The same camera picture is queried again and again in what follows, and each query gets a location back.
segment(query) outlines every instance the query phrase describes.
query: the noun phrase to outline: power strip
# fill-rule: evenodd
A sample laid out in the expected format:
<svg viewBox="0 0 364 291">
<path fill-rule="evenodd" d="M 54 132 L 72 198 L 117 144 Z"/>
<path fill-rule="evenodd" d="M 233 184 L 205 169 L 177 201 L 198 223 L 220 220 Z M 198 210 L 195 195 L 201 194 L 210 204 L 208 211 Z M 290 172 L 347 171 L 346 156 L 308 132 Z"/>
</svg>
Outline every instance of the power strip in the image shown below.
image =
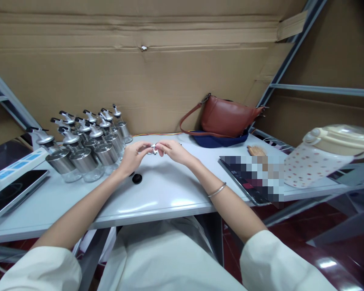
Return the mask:
<svg viewBox="0 0 364 291">
<path fill-rule="evenodd" d="M 48 152 L 44 148 L 39 148 L 5 169 L 2 169 L 0 171 L 0 189 L 4 189 L 24 173 L 44 162 L 48 155 Z"/>
</svg>

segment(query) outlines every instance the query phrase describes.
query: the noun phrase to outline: cardboard box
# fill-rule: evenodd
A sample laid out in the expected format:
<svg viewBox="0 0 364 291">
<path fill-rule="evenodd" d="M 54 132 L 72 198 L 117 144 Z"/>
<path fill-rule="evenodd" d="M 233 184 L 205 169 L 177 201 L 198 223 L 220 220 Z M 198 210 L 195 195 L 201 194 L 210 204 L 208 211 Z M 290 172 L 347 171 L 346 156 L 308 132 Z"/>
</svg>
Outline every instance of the cardboard box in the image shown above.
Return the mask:
<svg viewBox="0 0 364 291">
<path fill-rule="evenodd" d="M 0 76 L 57 139 L 49 120 L 60 110 L 84 117 L 115 103 L 139 134 L 180 131 L 208 92 L 256 106 L 292 47 L 275 43 L 286 29 L 279 22 L 302 8 L 294 11 L 302 2 L 294 0 L 43 2 L 0 1 Z"/>
</svg>

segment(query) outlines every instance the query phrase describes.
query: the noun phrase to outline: hand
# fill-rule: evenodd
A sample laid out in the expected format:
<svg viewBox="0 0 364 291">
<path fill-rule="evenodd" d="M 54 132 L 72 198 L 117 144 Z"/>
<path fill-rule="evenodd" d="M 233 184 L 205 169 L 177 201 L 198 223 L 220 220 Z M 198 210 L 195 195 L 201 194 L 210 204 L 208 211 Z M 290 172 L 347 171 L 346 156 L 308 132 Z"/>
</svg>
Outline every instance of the hand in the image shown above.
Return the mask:
<svg viewBox="0 0 364 291">
<path fill-rule="evenodd" d="M 140 166 L 144 156 L 153 152 L 152 148 L 145 148 L 151 145 L 147 141 L 138 141 L 125 148 L 123 160 L 118 168 L 120 173 L 122 172 L 127 177 L 131 175 Z"/>
<path fill-rule="evenodd" d="M 188 166 L 197 158 L 190 154 L 183 146 L 174 140 L 162 140 L 156 144 L 159 155 L 167 154 L 173 161 Z"/>
</svg>

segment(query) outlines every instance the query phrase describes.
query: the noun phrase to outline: silver bangle bracelet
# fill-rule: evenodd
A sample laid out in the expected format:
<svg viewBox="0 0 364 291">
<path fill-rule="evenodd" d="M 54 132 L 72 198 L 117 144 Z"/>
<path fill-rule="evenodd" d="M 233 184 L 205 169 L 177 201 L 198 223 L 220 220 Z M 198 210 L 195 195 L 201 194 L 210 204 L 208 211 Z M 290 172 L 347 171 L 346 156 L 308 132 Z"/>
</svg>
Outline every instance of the silver bangle bracelet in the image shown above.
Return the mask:
<svg viewBox="0 0 364 291">
<path fill-rule="evenodd" d="M 209 198 L 213 197 L 214 195 L 218 194 L 222 189 L 224 189 L 226 186 L 226 182 L 218 189 L 216 192 L 214 192 L 212 195 L 208 195 Z"/>
</svg>

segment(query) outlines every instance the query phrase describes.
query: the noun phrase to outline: woman's left hand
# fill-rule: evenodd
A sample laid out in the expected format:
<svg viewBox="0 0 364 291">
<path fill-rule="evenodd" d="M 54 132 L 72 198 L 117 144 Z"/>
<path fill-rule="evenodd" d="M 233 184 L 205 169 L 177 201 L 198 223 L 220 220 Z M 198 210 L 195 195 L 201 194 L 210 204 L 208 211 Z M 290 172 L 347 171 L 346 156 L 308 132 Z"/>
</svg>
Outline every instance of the woman's left hand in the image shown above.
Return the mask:
<svg viewBox="0 0 364 291">
<path fill-rule="evenodd" d="M 138 141 L 127 146 L 124 151 L 123 160 L 118 168 L 119 172 L 129 176 L 136 171 L 144 156 L 153 151 L 153 149 L 149 147 L 150 145 L 150 142 Z"/>
</svg>

